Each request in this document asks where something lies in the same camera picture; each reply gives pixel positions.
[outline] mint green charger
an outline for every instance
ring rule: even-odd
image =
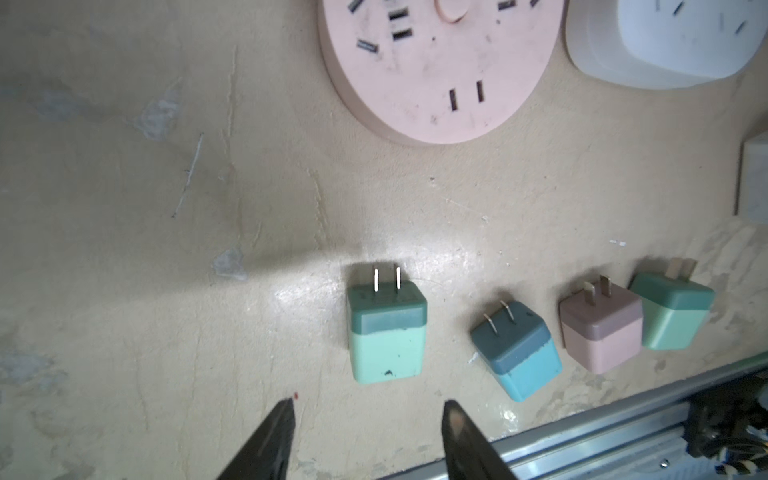
[[[672,259],[667,272],[638,273],[630,291],[643,300],[643,346],[652,350],[682,350],[693,342],[712,308],[715,292],[690,281],[695,260]]]
[[[353,286],[347,290],[349,357],[358,383],[422,372],[427,300],[413,282]]]

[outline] charger prong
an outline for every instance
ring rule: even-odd
[[[507,310],[507,313],[509,314],[509,319],[512,321],[512,323],[517,325],[517,322],[515,322],[515,316],[512,315],[512,311],[509,309],[509,305],[507,305],[507,303],[504,300],[502,300],[502,305]]]
[[[491,324],[491,328],[493,329],[493,333],[495,333],[496,336],[498,336],[498,330],[496,329],[496,325],[493,324],[493,320],[491,320],[491,317],[488,316],[487,313],[483,313],[482,315],[485,317],[486,320],[488,320],[488,323]]]

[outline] pink round socket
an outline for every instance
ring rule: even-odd
[[[402,144],[493,130],[549,62],[564,0],[320,0],[320,46],[339,96]]]

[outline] beige surface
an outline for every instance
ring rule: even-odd
[[[560,41],[510,121],[417,149],[346,111],[307,0],[0,15],[0,478],[213,478],[294,392],[290,477],[365,478],[441,456],[449,398],[500,437],[768,349],[768,230],[730,218],[740,142],[768,127],[768,48],[735,78],[644,92],[586,78]],[[177,101],[162,140],[150,114]],[[211,267],[233,247],[247,281]],[[691,348],[604,376],[567,357],[572,284],[681,253],[720,292]],[[344,289],[374,260],[427,296],[427,351],[421,376],[358,386]],[[468,363],[505,292],[564,363],[522,404]]]

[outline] stain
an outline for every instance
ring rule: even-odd
[[[389,469],[383,463],[377,463],[371,468],[371,475],[379,477],[387,473]]]
[[[66,372],[50,372],[38,380],[38,388],[43,393],[58,391],[61,384],[69,378]]]
[[[13,463],[13,447],[7,445],[0,449],[0,471]]]
[[[616,389],[614,387],[609,388],[605,391],[602,397],[600,397],[600,404],[605,404],[612,395],[616,393]]]
[[[0,79],[0,96],[22,100],[50,121],[68,121],[77,116],[99,121],[107,115],[104,109],[73,92],[57,78],[3,78]]]
[[[69,431],[64,426],[54,423],[53,413],[32,410],[29,415],[32,417],[32,426],[35,430],[49,439],[56,440],[69,435]]]
[[[91,108],[85,99],[66,90],[43,90],[34,106],[41,117],[51,121],[67,121],[78,115],[85,116]]]
[[[750,330],[753,324],[752,320],[744,317],[741,313],[734,313],[725,329],[735,330],[739,336],[742,336]]]
[[[300,471],[301,471],[301,472],[302,472],[304,475],[306,475],[306,476],[308,476],[308,477],[309,477],[309,476],[313,476],[313,475],[315,475],[315,473],[317,472],[317,468],[315,467],[315,462],[314,462],[313,460],[312,460],[312,461],[308,461],[308,462],[303,462],[303,461],[299,460],[299,461],[297,462],[297,465],[296,465],[296,467],[297,467],[297,468],[298,468],[298,469],[299,469],[299,470],[300,470]]]
[[[602,376],[602,375],[595,375],[595,376],[591,376],[591,378],[587,379],[584,382],[584,384],[586,386],[590,386],[590,387],[596,388],[598,390],[602,390],[603,389],[603,384],[606,383],[607,381],[608,380],[604,376]]]
[[[233,247],[214,259],[212,265],[218,276],[226,276],[244,282],[248,273],[243,268],[243,252],[240,247]]]
[[[144,136],[150,140],[163,141],[176,124],[181,108],[181,78],[176,80],[157,100],[150,101],[141,114],[133,121]]]
[[[541,406],[541,408],[536,412],[535,418],[540,419],[544,417],[544,414],[549,410],[551,406],[554,405],[555,402],[562,402],[565,398],[565,392],[560,390],[559,392],[555,392],[552,394],[552,397],[549,399],[549,402],[546,402],[544,405]]]
[[[326,209],[326,197],[323,194],[323,189],[320,186],[320,178],[317,174],[317,170],[307,169],[306,173],[312,179],[315,184],[315,218],[317,220],[318,231],[315,235],[315,243],[317,248],[322,249],[329,244],[328,238],[328,210]]]
[[[736,81],[733,83],[733,88],[730,90],[730,100],[733,101],[734,98],[739,94],[739,90],[741,90],[741,85],[744,84],[744,78],[746,77],[746,71],[742,71],[740,74],[736,76]]]
[[[85,480],[86,478],[90,478],[95,472],[93,467],[83,463],[75,464],[64,462],[64,468],[68,470],[67,473],[59,475],[58,477],[53,478],[53,480]]]
[[[52,364],[51,359],[34,353],[17,351],[0,353],[0,369],[5,373],[0,377],[0,383],[21,385],[32,380]]]

